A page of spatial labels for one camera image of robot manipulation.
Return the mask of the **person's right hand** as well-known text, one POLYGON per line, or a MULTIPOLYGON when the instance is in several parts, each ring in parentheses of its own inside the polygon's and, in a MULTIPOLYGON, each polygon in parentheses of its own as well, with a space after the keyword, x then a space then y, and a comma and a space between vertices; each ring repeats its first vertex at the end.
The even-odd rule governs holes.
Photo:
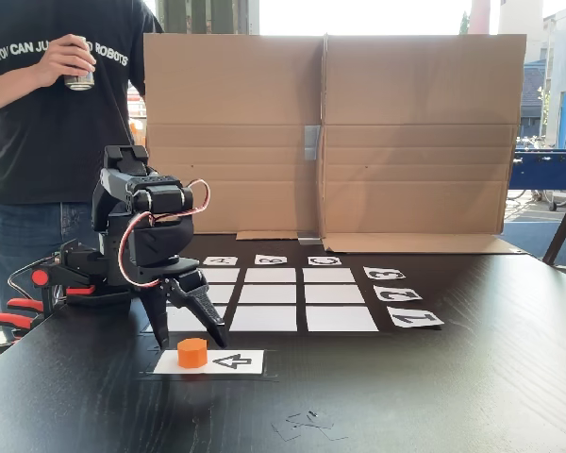
POLYGON ((88 76, 94 72, 95 64, 89 46, 81 37, 65 35, 49 42, 40 62, 32 66, 34 88, 51 86, 61 76, 88 76))

